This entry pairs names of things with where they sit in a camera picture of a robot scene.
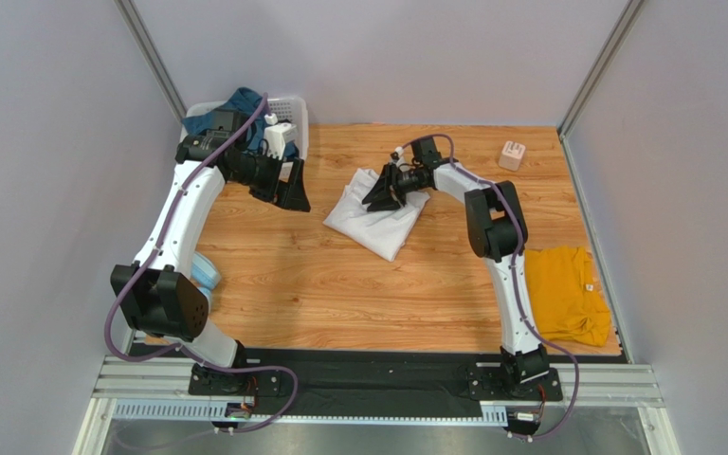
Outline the white t shirt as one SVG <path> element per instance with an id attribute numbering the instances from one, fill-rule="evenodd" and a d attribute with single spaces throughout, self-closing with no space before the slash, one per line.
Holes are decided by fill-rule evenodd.
<path id="1" fill-rule="evenodd" d="M 380 258 L 393 262 L 430 195 L 425 191 L 413 192 L 409 194 L 407 204 L 400 209 L 367 212 L 363 198 L 373 188 L 377 176 L 372 169 L 357 169 L 323 224 L 346 235 Z"/>

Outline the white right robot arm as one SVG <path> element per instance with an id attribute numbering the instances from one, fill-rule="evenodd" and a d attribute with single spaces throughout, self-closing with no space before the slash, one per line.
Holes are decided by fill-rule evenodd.
<path id="1" fill-rule="evenodd" d="M 437 148 L 438 134 L 408 143 L 409 164 L 391 154 L 373 188 L 363 198 L 368 212 L 403 208 L 409 195 L 426 189 L 443 192 L 464 205 L 468 242 L 490 274 L 500 309 L 500 378 L 509 387 L 530 382 L 550 369 L 543 337 L 537 329 L 525 277 L 528 230 L 518 193 L 510 181 L 494 182 L 469 171 Z"/>

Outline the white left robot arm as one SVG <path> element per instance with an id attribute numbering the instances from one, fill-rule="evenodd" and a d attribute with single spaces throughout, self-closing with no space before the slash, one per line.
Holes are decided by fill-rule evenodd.
<path id="1" fill-rule="evenodd" d="M 139 332 L 171 341 L 213 369 L 246 367 L 244 348 L 210 319 L 209 298 L 194 283 L 196 246 L 209 212 L 227 183 L 280 209 L 311 209 L 303 183 L 299 129 L 262 105 L 250 114 L 215 109 L 208 124 L 182 137 L 173 182 L 144 247 L 116 265 L 116 301 L 108 321 L 123 315 Z"/>

